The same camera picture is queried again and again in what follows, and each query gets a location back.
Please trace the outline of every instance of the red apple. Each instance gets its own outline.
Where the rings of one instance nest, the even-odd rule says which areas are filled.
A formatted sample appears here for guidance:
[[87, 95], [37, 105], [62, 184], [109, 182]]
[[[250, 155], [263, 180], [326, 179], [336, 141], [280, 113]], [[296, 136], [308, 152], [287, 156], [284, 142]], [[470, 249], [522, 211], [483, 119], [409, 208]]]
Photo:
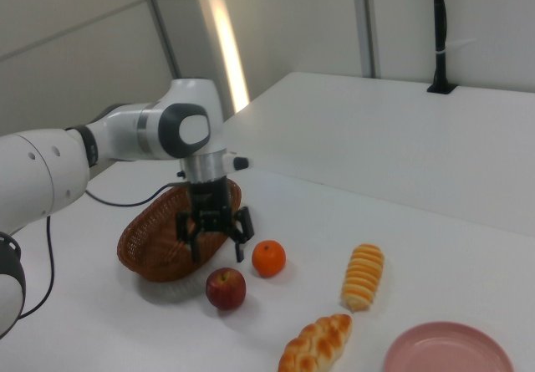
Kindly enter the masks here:
[[221, 311], [242, 305], [245, 292], [245, 278], [236, 269], [217, 269], [206, 280], [206, 296]]

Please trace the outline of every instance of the bread roll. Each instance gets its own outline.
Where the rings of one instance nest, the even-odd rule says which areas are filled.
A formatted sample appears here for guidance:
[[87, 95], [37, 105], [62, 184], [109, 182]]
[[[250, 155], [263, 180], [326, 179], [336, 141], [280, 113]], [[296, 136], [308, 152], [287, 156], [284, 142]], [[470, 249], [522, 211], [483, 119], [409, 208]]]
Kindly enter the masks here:
[[344, 352], [352, 324], [349, 315], [337, 313], [305, 326], [286, 345], [278, 372], [327, 372]]
[[353, 250], [340, 294], [352, 312], [366, 309], [374, 302], [384, 262], [385, 256], [375, 245], [362, 244]]

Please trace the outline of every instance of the robotic arm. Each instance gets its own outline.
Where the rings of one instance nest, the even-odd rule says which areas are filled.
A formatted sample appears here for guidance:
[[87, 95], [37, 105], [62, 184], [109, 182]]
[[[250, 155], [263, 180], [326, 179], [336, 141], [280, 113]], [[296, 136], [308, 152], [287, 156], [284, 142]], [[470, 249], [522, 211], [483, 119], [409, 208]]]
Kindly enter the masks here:
[[[240, 262], [254, 231], [246, 207], [232, 214], [227, 174], [249, 164], [227, 152], [222, 125], [214, 84], [178, 79], [157, 102], [115, 106], [88, 125], [0, 137], [0, 338], [17, 321], [25, 296], [20, 247], [9, 234], [80, 198], [89, 168], [101, 160], [180, 159], [177, 175], [189, 182], [191, 213], [176, 215], [177, 239], [197, 261], [197, 236], [224, 232], [234, 240]], [[192, 232], [186, 228], [189, 218]]]

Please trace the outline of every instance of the pink plate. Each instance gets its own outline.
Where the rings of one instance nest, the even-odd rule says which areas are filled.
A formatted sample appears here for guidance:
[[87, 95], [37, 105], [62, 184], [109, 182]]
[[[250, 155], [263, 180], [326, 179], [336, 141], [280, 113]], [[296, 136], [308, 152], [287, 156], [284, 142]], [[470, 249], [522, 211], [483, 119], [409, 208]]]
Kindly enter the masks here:
[[434, 322], [407, 330], [390, 346], [385, 372], [513, 372], [502, 347], [464, 324]]

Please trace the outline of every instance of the brown woven basket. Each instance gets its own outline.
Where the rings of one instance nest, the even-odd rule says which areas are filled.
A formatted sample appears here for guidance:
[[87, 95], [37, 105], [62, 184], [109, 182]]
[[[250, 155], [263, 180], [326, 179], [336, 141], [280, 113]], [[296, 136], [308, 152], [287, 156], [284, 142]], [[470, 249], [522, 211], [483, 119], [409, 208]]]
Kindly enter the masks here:
[[[228, 180], [228, 185], [232, 210], [236, 211], [242, 191], [234, 181]], [[117, 245], [121, 263], [152, 282], [170, 282], [195, 272], [208, 262], [227, 236], [218, 232], [201, 234], [198, 238], [201, 261], [194, 263], [186, 245], [176, 239], [175, 215], [190, 208], [185, 186], [162, 194], [123, 231]]]

